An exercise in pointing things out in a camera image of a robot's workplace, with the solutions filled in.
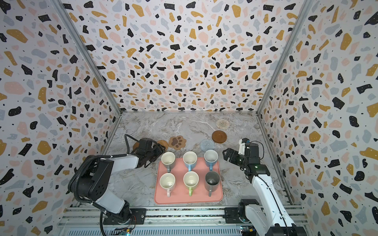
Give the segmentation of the woven tan round coaster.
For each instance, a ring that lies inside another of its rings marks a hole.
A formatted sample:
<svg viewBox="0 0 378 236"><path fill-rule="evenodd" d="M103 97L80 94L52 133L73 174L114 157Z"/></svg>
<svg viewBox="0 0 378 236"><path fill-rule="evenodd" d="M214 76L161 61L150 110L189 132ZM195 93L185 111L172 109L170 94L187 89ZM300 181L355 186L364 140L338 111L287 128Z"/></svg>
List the woven tan round coaster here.
<svg viewBox="0 0 378 236"><path fill-rule="evenodd" d="M160 144L160 145L162 145L162 146L164 146L165 151L168 150L169 145L168 145L168 142L167 142L167 141L165 141L165 140L158 140L157 143Z"/></svg>

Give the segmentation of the dark brown round coaster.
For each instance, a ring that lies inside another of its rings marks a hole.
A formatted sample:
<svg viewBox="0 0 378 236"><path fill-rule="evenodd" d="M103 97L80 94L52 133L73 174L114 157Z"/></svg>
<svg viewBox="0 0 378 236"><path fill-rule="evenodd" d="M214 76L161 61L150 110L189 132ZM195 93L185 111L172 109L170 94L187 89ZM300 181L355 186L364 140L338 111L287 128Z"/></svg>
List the dark brown round coaster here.
<svg viewBox="0 0 378 236"><path fill-rule="evenodd" d="M133 145L133 149L132 149L132 151L135 152L138 148L139 148L139 142L136 142L136 143Z"/></svg>
<svg viewBox="0 0 378 236"><path fill-rule="evenodd" d="M212 134L212 140L215 143L222 144L227 140L227 134L224 131L216 130Z"/></svg>

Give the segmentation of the grey blue round coaster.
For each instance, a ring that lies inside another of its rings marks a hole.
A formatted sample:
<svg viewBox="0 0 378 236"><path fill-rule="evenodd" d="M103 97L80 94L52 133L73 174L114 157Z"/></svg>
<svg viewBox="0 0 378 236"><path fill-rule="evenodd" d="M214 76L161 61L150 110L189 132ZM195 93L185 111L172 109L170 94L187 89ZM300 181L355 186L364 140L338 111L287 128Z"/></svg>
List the grey blue round coaster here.
<svg viewBox="0 0 378 236"><path fill-rule="evenodd" d="M215 149L215 143L214 141L210 139L204 139L200 142L200 149L203 152L206 152L208 150L214 150Z"/></svg>

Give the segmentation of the clear patterned round coaster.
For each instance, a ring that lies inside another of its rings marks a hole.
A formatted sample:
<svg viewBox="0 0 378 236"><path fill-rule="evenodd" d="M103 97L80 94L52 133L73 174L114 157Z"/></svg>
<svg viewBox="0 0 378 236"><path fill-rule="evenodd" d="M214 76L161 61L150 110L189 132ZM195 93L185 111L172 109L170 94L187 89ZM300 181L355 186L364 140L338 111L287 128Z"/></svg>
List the clear patterned round coaster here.
<svg viewBox="0 0 378 236"><path fill-rule="evenodd" d="M230 123L229 123L229 121L227 121L225 119L219 119L219 120L216 121L216 126L219 129L227 130L230 126Z"/></svg>

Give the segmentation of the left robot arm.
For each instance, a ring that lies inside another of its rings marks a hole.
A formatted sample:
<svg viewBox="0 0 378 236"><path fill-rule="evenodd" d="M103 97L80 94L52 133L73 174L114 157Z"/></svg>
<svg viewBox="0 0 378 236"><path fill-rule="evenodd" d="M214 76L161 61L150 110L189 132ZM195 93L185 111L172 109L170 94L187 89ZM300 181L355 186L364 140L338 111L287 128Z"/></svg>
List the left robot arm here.
<svg viewBox="0 0 378 236"><path fill-rule="evenodd" d="M83 161L68 186L76 201L91 204L102 212L128 214L128 202L108 188L111 175L128 169L148 167L166 151L166 147L150 138L138 140L129 134L125 135L125 142L125 154L89 155Z"/></svg>

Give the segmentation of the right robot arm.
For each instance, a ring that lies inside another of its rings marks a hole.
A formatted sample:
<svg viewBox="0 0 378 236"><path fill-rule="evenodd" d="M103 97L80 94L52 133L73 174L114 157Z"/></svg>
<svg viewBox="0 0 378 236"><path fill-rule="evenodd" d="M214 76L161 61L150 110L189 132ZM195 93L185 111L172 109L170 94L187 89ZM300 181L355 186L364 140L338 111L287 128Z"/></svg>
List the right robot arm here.
<svg viewBox="0 0 378 236"><path fill-rule="evenodd" d="M238 205L238 215L242 222L252 224L249 235L254 236L306 236L302 226L296 225L289 216L274 188L273 180L266 165L259 156L259 141L248 138L239 140L239 149L227 148L222 151L223 159L244 172L261 201L242 199Z"/></svg>

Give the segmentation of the brown paw print coaster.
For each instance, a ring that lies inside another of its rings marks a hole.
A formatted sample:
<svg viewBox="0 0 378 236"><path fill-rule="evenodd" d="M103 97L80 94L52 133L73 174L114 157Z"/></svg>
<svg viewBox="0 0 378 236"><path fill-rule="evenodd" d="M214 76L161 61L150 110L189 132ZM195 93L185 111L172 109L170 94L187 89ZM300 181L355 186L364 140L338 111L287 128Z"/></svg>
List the brown paw print coaster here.
<svg viewBox="0 0 378 236"><path fill-rule="evenodd" d="M186 142L187 140L183 136L179 135L171 137L169 139L168 146L170 148L174 148L175 150L180 150L186 146Z"/></svg>

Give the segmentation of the light blue mug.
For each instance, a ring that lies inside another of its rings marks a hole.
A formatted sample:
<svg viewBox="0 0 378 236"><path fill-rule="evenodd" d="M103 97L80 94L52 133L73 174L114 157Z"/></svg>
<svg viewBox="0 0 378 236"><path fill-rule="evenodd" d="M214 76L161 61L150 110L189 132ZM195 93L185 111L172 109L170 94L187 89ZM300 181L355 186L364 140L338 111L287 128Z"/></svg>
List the light blue mug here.
<svg viewBox="0 0 378 236"><path fill-rule="evenodd" d="M218 153L215 150L207 150L204 154L204 160L206 162L206 166L209 168L210 171L213 171L215 164L218 161Z"/></svg>

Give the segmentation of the grey metal mug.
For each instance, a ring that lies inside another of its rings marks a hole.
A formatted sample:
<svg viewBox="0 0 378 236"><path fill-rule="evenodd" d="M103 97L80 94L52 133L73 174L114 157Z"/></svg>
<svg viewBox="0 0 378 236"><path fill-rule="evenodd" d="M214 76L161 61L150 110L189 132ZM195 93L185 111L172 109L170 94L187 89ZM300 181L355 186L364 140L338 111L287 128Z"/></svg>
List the grey metal mug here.
<svg viewBox="0 0 378 236"><path fill-rule="evenodd" d="M205 189L208 191L208 196L211 197L212 194L218 189L220 185L220 175L215 171L209 171L205 176Z"/></svg>

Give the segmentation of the pink rectangular tray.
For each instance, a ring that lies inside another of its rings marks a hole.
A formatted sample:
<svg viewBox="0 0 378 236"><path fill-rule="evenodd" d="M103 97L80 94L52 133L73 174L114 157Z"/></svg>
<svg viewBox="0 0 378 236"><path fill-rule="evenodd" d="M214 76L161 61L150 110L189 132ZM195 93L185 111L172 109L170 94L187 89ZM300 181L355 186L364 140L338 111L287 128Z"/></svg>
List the pink rectangular tray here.
<svg viewBox="0 0 378 236"><path fill-rule="evenodd" d="M206 175L210 172L203 157L199 157L194 169L189 172L182 158L177 158L170 173L162 162L158 165L154 201L159 205L219 202L223 199L222 183L209 192ZM162 187L162 176L175 177L173 189Z"/></svg>

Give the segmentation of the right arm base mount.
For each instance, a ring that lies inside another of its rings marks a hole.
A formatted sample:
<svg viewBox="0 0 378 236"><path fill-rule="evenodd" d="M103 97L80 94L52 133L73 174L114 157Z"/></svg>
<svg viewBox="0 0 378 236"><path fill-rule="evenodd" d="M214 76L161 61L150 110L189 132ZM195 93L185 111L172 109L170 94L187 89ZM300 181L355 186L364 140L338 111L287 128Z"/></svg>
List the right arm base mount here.
<svg viewBox="0 0 378 236"><path fill-rule="evenodd" d="M230 223L251 223L245 215L247 205L259 205L256 199L241 199L238 207L225 207L223 218L227 224Z"/></svg>

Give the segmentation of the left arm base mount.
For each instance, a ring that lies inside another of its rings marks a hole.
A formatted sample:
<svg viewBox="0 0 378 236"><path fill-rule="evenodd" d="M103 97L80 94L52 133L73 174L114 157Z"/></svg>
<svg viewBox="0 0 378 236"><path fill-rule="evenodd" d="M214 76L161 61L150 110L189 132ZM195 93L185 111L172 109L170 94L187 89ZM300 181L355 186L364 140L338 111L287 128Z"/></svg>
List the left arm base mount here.
<svg viewBox="0 0 378 236"><path fill-rule="evenodd" d="M103 220L104 225L143 225L145 221L146 208L129 208L126 206L120 213L107 212Z"/></svg>

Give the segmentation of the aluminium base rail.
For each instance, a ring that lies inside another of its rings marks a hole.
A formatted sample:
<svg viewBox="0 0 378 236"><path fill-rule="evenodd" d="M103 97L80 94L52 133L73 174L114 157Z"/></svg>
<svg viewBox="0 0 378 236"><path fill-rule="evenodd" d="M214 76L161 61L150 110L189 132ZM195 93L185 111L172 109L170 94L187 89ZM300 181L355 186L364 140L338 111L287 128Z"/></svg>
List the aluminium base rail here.
<svg viewBox="0 0 378 236"><path fill-rule="evenodd" d="M146 208L143 225L104 225L94 207L70 207L56 236L253 236L251 223L227 224L225 207L167 206Z"/></svg>

